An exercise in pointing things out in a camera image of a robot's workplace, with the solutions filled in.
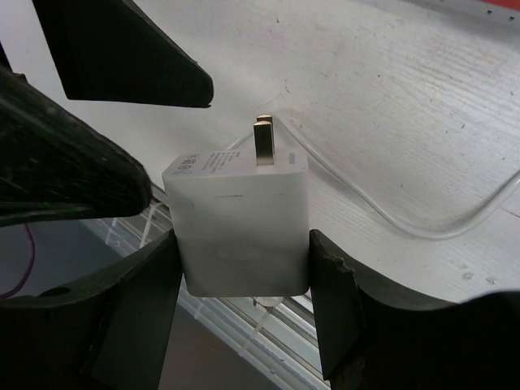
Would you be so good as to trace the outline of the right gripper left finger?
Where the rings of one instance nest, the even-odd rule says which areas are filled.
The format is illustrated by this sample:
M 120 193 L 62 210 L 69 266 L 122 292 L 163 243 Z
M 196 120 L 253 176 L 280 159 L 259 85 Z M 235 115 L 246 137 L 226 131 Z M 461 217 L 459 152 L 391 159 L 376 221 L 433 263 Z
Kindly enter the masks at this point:
M 3 389 L 156 389 L 183 275 L 173 231 L 37 297 L 1 302 Z

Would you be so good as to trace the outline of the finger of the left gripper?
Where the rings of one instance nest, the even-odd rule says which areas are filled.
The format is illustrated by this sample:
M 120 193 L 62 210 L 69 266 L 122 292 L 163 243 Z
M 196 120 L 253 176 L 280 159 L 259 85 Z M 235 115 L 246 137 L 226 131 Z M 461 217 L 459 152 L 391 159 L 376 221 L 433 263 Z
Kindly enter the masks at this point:
M 1 225 L 140 214 L 145 168 L 1 56 Z
M 70 100 L 207 108 L 210 75 L 133 1 L 33 3 Z

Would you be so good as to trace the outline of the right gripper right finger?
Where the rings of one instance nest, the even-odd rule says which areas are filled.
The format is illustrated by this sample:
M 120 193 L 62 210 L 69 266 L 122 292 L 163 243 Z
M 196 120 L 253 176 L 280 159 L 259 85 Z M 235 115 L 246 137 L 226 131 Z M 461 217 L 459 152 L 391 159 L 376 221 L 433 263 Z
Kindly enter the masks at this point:
M 334 389 L 516 389 L 519 294 L 454 303 L 414 291 L 310 232 L 323 378 Z

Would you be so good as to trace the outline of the white charger block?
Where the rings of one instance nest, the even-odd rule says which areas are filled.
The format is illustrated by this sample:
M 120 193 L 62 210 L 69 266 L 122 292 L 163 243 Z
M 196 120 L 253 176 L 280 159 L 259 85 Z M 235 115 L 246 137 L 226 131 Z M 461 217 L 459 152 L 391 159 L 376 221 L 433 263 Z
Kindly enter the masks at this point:
M 293 297 L 310 286 L 308 158 L 275 146 L 259 115 L 251 149 L 180 155 L 162 174 L 188 292 Z

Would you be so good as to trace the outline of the aluminium frame rail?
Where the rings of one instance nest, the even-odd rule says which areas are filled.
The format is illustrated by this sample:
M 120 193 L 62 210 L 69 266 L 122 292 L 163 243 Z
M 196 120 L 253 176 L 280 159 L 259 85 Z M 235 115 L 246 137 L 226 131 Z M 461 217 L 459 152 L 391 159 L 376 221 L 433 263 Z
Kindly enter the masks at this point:
M 85 219 L 105 245 L 125 257 L 171 227 L 164 192 L 132 217 Z M 178 302 L 199 323 L 282 389 L 328 389 L 323 378 L 310 294 L 264 306 L 251 298 L 200 298 L 180 287 Z

